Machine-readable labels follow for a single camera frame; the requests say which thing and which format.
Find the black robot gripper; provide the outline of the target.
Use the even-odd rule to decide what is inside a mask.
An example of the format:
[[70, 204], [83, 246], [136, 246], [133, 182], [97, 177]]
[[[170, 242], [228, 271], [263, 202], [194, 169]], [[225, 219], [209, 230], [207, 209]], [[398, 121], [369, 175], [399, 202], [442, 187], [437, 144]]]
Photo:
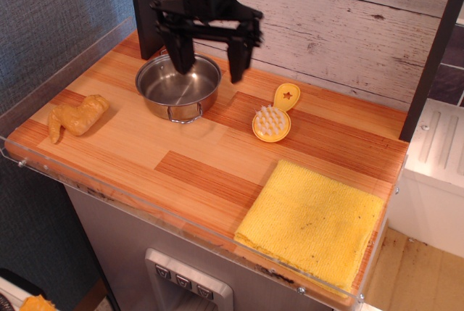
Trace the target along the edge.
[[186, 74], [195, 63], [195, 38], [229, 42], [231, 82], [249, 68], [252, 47], [261, 43], [262, 13], [237, 0], [153, 0], [157, 30], [175, 69]]

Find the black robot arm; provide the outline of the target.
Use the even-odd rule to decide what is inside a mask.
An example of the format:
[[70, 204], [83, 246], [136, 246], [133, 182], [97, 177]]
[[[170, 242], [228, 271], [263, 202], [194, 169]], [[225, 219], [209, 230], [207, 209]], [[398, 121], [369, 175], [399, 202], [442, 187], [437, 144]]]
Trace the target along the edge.
[[194, 39], [226, 43], [231, 82], [249, 69], [253, 48], [261, 44], [261, 11], [237, 0], [154, 0], [157, 32], [175, 69], [187, 73], [195, 63]]

